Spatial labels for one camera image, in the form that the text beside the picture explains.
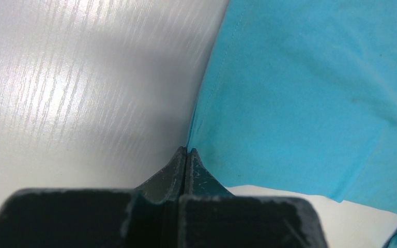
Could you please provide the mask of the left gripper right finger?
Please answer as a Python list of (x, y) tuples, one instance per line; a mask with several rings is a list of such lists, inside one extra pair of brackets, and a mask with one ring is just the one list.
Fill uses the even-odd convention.
[(204, 167), (193, 149), (178, 203), (178, 246), (327, 247), (327, 241), (307, 200), (235, 196)]

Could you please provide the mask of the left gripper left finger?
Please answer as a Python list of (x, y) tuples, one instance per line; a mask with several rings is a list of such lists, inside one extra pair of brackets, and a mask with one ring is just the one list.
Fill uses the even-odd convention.
[(176, 247), (187, 150), (134, 189), (31, 188), (0, 208), (0, 247)]

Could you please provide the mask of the teal t shirt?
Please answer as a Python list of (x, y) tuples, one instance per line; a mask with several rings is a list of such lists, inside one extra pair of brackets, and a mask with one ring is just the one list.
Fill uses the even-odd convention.
[(397, 214), (397, 1), (230, 1), (187, 146), (228, 187)]

